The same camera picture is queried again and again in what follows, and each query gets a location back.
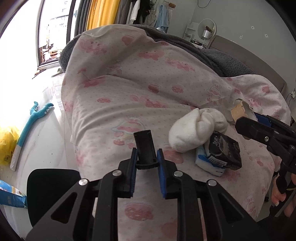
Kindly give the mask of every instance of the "bed headboard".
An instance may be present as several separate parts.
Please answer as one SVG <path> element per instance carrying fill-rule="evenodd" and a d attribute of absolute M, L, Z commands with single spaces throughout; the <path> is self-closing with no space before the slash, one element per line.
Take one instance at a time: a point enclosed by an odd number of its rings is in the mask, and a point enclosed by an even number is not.
<path fill-rule="evenodd" d="M 207 48 L 217 49 L 237 58 L 258 75 L 262 75 L 268 79 L 281 93 L 283 93 L 287 85 L 284 79 L 280 77 L 279 74 L 275 72 L 267 63 L 258 58 L 255 54 L 252 54 L 250 51 L 218 35 L 211 39 Z"/>

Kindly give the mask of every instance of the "metal bolt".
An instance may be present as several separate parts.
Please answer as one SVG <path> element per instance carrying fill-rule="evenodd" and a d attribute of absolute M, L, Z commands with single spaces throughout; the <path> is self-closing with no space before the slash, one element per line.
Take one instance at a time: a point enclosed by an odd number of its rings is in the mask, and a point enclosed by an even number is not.
<path fill-rule="evenodd" d="M 113 175 L 113 176 L 116 176 L 116 177 L 120 176 L 121 174 L 122 174 L 122 171 L 121 171 L 121 170 L 114 170 L 114 171 L 112 172 L 112 175 Z"/>
<path fill-rule="evenodd" d="M 208 181 L 208 184 L 209 184 L 209 186 L 214 187 L 217 185 L 217 182 L 215 180 L 211 179 Z"/>
<path fill-rule="evenodd" d="M 174 172 L 174 176 L 175 177 L 182 177 L 183 176 L 183 172 L 181 172 L 181 171 L 175 171 Z"/>
<path fill-rule="evenodd" d="M 88 183 L 88 180 L 87 179 L 80 179 L 78 183 L 80 186 L 84 186 Z"/>

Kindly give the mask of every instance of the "plastic bag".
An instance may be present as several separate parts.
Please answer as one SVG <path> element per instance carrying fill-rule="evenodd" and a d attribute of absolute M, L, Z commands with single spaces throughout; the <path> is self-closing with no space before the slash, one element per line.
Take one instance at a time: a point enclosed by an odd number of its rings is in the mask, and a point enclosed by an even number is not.
<path fill-rule="evenodd" d="M 0 127 L 0 165 L 9 165 L 19 136 L 15 126 Z"/>

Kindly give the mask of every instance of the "human hand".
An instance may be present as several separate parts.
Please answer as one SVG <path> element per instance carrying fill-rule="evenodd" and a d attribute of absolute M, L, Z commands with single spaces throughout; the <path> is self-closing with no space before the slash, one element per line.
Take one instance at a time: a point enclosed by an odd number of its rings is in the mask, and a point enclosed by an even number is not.
<path fill-rule="evenodd" d="M 286 199 L 286 193 L 281 194 L 280 191 L 278 190 L 277 186 L 276 186 L 276 179 L 278 177 L 276 177 L 274 179 L 274 186 L 272 188 L 272 193 L 271 193 L 271 201 L 274 205 L 278 206 L 279 202 L 283 202 Z M 291 174 L 291 179 L 292 182 L 296 185 L 296 175 L 295 174 Z M 294 199 L 289 203 L 289 205 L 285 208 L 284 213 L 287 217 L 290 217 L 290 215 L 292 214 L 294 207 L 296 206 L 296 198 L 294 197 Z"/>

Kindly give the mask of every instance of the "rolled sock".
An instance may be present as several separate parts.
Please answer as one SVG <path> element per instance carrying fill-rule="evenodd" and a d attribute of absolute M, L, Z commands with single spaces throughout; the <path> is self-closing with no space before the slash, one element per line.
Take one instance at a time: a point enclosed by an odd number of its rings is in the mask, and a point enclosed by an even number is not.
<path fill-rule="evenodd" d="M 173 124 L 168 140 L 174 150 L 186 152 L 203 145 L 214 130 L 225 132 L 227 126 L 226 118 L 220 111 L 196 108 Z"/>
<path fill-rule="evenodd" d="M 222 134 L 225 134 L 228 127 L 228 123 L 225 116 L 217 109 L 204 108 L 202 110 L 206 110 L 206 112 L 210 113 L 213 116 L 215 121 L 214 131 L 218 131 Z"/>

